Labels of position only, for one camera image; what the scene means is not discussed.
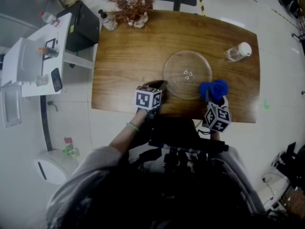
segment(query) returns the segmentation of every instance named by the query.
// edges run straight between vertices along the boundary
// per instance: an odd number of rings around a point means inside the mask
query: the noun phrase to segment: tiled floor
[[[93,12],[111,10],[104,0],[83,0]],[[266,201],[272,195],[261,177],[271,171],[271,161],[287,145],[304,144],[305,57],[301,44],[291,37],[296,21],[278,0],[203,0],[206,15],[243,27],[257,34],[261,91],[256,124],[232,123],[221,139],[238,149],[253,186]],[[155,9],[172,10],[173,3],[156,1]],[[290,22],[275,13],[277,11]],[[182,5],[181,11],[201,14],[196,7]],[[93,57],[95,49],[90,52]],[[132,118],[132,114],[91,109],[91,70],[64,68],[64,93],[54,98],[59,109],[48,107],[53,145],[63,148],[63,138],[71,136],[82,159],[93,148],[107,145]],[[264,101],[270,105],[264,108]]]

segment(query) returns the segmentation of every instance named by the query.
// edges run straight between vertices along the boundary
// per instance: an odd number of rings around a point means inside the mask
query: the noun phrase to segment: green bracelet
[[[135,125],[131,124],[130,122],[127,122],[126,125],[132,127],[132,128],[135,129],[137,132],[140,131],[139,128],[137,128]]]

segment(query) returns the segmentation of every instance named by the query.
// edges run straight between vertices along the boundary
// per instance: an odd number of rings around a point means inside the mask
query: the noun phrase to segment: white bottle cap
[[[248,57],[252,54],[251,46],[246,42],[242,42],[241,44],[239,44],[238,50],[240,54],[244,57]]]

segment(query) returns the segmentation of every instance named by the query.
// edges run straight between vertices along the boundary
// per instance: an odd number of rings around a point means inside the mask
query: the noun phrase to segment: wooden table
[[[200,15],[154,10],[147,28],[131,30],[121,24],[115,31],[102,28],[97,49],[92,108],[135,113],[134,90],[143,83],[161,80],[166,60],[178,51],[203,55],[213,71],[213,81],[229,84],[229,109],[234,122],[255,123],[260,87],[256,34],[232,24]],[[225,52],[248,42],[252,55],[228,62]],[[182,100],[167,92],[160,114],[203,119],[202,99]]]

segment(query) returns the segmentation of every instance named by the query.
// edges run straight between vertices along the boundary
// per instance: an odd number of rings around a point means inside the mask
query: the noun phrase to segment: dried plant
[[[145,12],[152,10],[155,0],[106,0],[115,3],[117,10],[115,17],[125,23],[133,24],[138,21]]]

